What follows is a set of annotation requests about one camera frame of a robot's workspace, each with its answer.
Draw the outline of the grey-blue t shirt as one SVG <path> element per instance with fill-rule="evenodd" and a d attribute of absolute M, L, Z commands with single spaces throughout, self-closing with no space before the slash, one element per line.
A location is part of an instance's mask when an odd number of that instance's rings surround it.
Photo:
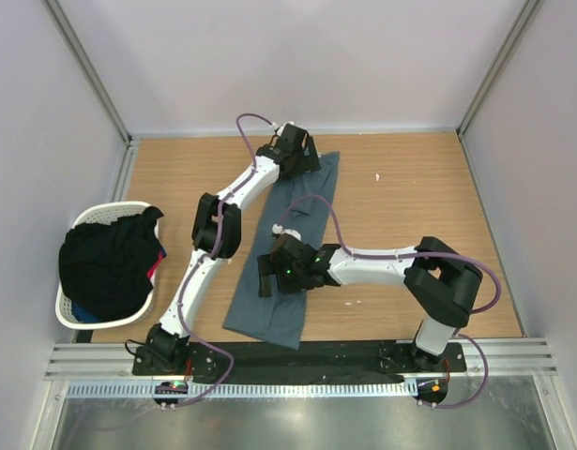
<path fill-rule="evenodd" d="M 270 189 L 223 322 L 224 329 L 285 348 L 299 348 L 307 306 L 303 280 L 295 268 L 280 267 L 268 278 L 270 295 L 262 297 L 258 258 L 271 252 L 274 224 L 299 232 L 306 245 L 322 245 L 329 211 L 314 197 L 333 202 L 341 154 L 324 154 L 319 162 L 319 171 L 280 180 Z"/>

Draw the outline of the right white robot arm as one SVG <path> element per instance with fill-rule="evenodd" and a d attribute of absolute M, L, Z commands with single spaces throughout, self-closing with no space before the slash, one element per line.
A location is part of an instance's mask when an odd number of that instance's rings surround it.
<path fill-rule="evenodd" d="M 274 236 L 257 257 L 259 295 L 302 293 L 326 286 L 377 284 L 404 287 L 425 311 L 410 349 L 424 371 L 440 365 L 456 331 L 468 325 L 483 280 L 476 266 L 443 241 L 426 236 L 418 245 L 391 250 L 340 244 L 313 247 L 295 235 Z"/>

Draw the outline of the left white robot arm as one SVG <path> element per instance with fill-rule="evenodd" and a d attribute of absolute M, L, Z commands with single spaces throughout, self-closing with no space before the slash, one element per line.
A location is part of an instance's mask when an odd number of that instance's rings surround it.
<path fill-rule="evenodd" d="M 321 169 L 312 135 L 292 122 L 276 127 L 270 142 L 250 150 L 251 164 L 228 187 L 205 193 L 191 232 L 192 253 L 173 300 L 151 327 L 134 363 L 174 375 L 189 360 L 190 330 L 205 294 L 223 262 L 237 252 L 242 213 L 269 186 Z"/>

